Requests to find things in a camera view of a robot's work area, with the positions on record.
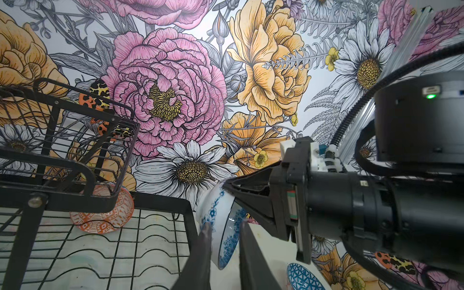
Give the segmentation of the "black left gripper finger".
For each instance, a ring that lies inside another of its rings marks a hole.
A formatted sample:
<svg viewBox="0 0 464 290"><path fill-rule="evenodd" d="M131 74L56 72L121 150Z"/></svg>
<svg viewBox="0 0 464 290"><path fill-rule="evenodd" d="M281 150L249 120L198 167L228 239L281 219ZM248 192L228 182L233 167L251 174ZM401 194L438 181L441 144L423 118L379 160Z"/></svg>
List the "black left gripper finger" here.
<svg viewBox="0 0 464 290"><path fill-rule="evenodd" d="M193 250L172 290L210 290L211 261L210 222L206 222L198 236Z"/></svg>

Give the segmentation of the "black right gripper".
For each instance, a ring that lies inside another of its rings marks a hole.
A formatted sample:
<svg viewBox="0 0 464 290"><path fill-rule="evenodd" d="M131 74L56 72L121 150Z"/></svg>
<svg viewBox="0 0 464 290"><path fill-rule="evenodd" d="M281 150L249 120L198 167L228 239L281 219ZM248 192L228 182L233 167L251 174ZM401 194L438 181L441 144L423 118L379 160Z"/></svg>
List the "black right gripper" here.
<svg viewBox="0 0 464 290"><path fill-rule="evenodd" d="M296 259L306 264L312 260L307 202L312 143L309 137L284 141L279 164L230 178L223 184L233 195L253 194L236 195L235 201L272 237L293 237ZM280 290L246 221L240 225L239 260L242 290Z"/></svg>

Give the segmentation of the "blue floral ceramic bowl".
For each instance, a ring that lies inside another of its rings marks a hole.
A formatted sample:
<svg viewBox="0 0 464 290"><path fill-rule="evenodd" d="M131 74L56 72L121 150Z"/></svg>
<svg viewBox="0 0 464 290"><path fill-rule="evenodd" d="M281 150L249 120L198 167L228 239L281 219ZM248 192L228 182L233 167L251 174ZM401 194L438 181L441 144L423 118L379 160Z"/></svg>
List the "blue floral ceramic bowl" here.
<svg viewBox="0 0 464 290"><path fill-rule="evenodd" d="M211 224L211 260L219 270L232 258L239 242L240 225L247 215L235 196L224 188L224 183L218 183L205 194L196 210L199 228Z"/></svg>

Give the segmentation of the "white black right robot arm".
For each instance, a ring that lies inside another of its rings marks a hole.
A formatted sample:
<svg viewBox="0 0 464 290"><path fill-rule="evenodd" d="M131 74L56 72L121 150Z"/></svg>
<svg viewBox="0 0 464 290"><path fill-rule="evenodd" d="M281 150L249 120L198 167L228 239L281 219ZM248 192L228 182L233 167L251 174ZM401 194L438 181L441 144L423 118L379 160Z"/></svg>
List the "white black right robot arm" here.
<svg viewBox="0 0 464 290"><path fill-rule="evenodd" d="M281 161L224 188L266 231L291 238L309 263L312 238L342 241L391 285L400 282L363 253L382 252L464 279L464 74L439 72L375 94L375 118L356 143L366 172L317 169L313 141L299 138Z"/></svg>

